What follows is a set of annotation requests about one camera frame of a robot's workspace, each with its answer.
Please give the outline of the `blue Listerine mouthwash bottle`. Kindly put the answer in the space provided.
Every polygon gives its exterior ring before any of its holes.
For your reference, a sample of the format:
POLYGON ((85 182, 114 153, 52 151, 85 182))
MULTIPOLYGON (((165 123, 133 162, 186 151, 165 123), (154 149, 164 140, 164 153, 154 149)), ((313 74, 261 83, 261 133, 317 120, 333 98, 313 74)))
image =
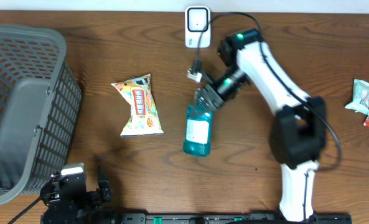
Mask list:
POLYGON ((207 157, 210 154, 210 138, 212 132, 213 113, 204 113, 196 118, 190 117, 193 106, 187 108, 187 122, 183 151, 196 157, 207 157))

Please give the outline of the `yellow snack chip bag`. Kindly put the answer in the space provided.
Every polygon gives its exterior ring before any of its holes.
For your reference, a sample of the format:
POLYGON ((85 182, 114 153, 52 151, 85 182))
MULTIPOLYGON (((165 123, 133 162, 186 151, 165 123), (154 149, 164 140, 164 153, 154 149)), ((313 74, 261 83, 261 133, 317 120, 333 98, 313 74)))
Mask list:
POLYGON ((121 94, 131 107, 131 116, 120 136, 145 136, 164 134, 151 91, 151 74, 131 78, 111 86, 121 94))

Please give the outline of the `mint green wipes pack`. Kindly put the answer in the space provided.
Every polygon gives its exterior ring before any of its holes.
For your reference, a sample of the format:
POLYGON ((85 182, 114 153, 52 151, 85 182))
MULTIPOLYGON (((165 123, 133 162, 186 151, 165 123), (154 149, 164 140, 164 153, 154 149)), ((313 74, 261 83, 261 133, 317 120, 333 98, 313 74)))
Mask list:
POLYGON ((356 113, 369 115, 369 83, 354 79, 352 101, 345 109, 354 110, 356 113))

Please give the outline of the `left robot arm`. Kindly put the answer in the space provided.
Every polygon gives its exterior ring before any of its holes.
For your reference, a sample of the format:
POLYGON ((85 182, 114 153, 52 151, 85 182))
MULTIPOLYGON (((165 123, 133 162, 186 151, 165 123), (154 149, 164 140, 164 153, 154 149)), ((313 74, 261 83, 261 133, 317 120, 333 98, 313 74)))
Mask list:
POLYGON ((51 175, 51 180, 40 191, 40 199, 47 206, 41 217, 44 224, 94 223, 114 224, 121 222, 121 215, 106 209, 103 204, 112 201, 110 183, 103 170, 97 170, 98 188, 86 189, 84 164, 65 165, 51 175))

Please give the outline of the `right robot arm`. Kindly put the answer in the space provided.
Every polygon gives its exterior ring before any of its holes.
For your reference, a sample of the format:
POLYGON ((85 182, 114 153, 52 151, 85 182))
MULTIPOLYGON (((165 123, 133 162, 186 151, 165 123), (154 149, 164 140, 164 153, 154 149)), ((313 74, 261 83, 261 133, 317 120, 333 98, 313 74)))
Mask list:
POLYGON ((288 77, 256 29, 225 37, 218 54, 228 70, 195 92, 189 117, 219 110, 251 81, 274 115, 269 146, 281 166, 280 212, 290 222, 308 220, 314 213, 313 182, 326 143, 323 99, 311 97, 288 77))

